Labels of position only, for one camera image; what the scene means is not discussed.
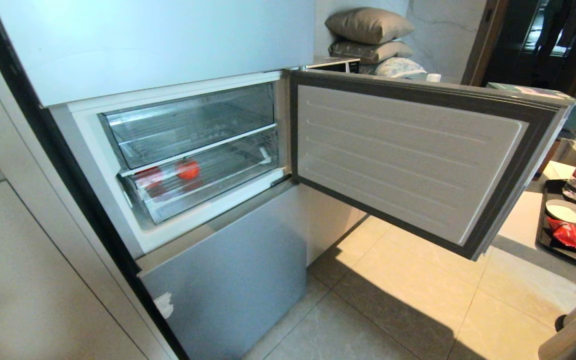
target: silver refrigerator panel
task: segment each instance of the silver refrigerator panel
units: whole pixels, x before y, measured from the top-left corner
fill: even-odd
[[[155,303],[169,294],[160,310],[192,360],[241,358],[303,296],[303,207],[286,181],[137,260]]]
[[[41,105],[303,66],[314,0],[0,0]]]

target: upper refrigerator door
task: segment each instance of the upper refrigerator door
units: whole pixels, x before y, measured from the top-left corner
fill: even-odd
[[[569,112],[470,86],[317,70],[290,81],[298,182],[473,260]]]
[[[313,61],[315,0],[0,0],[48,107]]]

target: red packaging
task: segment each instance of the red packaging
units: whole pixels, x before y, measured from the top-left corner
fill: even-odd
[[[566,221],[547,218],[554,237],[565,246],[576,249],[576,226]]]
[[[195,160],[182,160],[176,164],[176,175],[182,180],[192,180],[200,171],[201,168]]]

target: black tray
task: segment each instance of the black tray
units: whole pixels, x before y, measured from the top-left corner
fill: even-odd
[[[544,183],[543,198],[541,199],[541,214],[539,215],[541,228],[537,231],[537,244],[551,251],[554,255],[576,265],[576,248],[562,244],[562,242],[553,236],[553,231],[551,231],[547,220],[548,214],[546,214],[546,202],[548,200],[562,199],[576,204],[576,201],[562,194],[564,184],[566,184],[566,180],[547,180],[546,183]]]

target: cushion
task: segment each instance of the cushion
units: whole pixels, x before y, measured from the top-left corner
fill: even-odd
[[[361,59],[361,64],[377,64],[391,57],[409,58],[412,48],[401,41],[389,41],[381,45],[366,45],[354,41],[341,41],[330,45],[331,57],[350,57]]]
[[[359,73],[389,78],[404,78],[412,80],[425,80],[426,70],[411,59],[391,57],[379,64],[361,64]]]
[[[333,14],[326,27],[348,40],[364,44],[382,44],[404,37],[415,27],[404,16],[374,7],[357,7]]]

